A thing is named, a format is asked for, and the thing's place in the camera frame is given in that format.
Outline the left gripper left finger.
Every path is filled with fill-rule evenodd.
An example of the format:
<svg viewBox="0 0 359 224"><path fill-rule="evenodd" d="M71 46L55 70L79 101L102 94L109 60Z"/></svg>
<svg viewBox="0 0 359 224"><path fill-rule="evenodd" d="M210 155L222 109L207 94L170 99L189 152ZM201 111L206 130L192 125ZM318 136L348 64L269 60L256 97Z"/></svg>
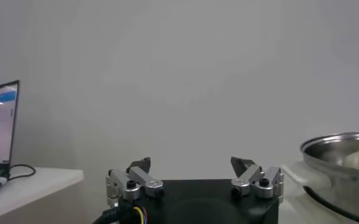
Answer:
<svg viewBox="0 0 359 224"><path fill-rule="evenodd" d="M136 201L145 197L161 199L165 194L165 187L162 180L149 175L151 158L145 157L133 161L125 170L110 169L105 177L107 204L115 207L119 199L125 201Z"/></svg>

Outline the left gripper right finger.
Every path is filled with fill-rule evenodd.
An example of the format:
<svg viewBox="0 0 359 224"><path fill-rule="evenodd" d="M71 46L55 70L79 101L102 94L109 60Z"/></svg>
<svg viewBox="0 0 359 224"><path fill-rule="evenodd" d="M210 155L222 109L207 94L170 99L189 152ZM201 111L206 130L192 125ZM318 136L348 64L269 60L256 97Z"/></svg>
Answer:
<svg viewBox="0 0 359 224"><path fill-rule="evenodd" d="M251 159L231 157L231 165L236 178L231 180L232 197L243 198L251 192L260 199L277 197L283 202L284 174L279 167L264 170Z"/></svg>

